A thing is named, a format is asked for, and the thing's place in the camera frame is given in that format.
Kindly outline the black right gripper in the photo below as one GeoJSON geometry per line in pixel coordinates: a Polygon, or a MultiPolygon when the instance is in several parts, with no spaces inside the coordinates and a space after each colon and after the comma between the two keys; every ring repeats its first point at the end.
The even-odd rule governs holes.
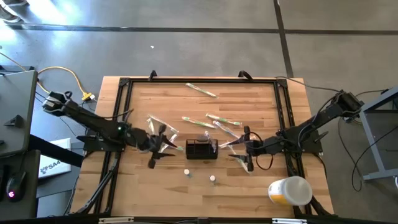
{"type": "MultiPolygon", "coordinates": [[[[244,127],[244,134],[237,140],[231,142],[231,145],[242,144],[250,140],[250,127],[244,127]]],[[[275,154],[277,151],[277,139],[275,137],[267,138],[263,141],[251,140],[248,143],[248,152],[250,154],[275,154]]],[[[230,154],[230,157],[237,159],[245,171],[253,171],[254,165],[252,157],[249,155],[230,154]]]]}

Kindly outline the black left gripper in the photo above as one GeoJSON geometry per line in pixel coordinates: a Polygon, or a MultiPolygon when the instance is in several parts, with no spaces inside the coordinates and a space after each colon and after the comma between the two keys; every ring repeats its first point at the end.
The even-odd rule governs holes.
{"type": "Polygon", "coordinates": [[[159,135],[148,134],[143,129],[135,129],[135,139],[136,146],[140,151],[151,151],[153,152],[149,161],[148,168],[153,169],[156,165],[156,160],[159,160],[163,157],[172,157],[174,154],[158,152],[160,149],[160,140],[162,143],[165,143],[169,146],[176,147],[174,143],[169,141],[169,139],[164,134],[167,126],[165,124],[161,124],[159,128],[159,135]]]}

